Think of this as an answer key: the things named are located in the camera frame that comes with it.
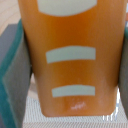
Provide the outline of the gripper grey right finger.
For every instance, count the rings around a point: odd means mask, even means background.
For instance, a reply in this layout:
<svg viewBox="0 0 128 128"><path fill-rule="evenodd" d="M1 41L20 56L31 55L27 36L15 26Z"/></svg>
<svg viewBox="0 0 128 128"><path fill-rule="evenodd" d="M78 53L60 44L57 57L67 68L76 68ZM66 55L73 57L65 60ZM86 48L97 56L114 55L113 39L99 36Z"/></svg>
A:
<svg viewBox="0 0 128 128"><path fill-rule="evenodd" d="M124 32L118 87L124 112L128 120L128 27L125 28Z"/></svg>

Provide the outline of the gripper teal padded left finger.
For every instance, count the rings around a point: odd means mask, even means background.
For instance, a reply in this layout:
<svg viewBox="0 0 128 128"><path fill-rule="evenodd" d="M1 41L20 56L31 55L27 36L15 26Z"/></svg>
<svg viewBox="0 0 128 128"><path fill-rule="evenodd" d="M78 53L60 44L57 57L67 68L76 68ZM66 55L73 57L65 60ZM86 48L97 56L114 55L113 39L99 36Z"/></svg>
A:
<svg viewBox="0 0 128 128"><path fill-rule="evenodd" d="M22 128L31 62L22 22L0 36L0 128Z"/></svg>

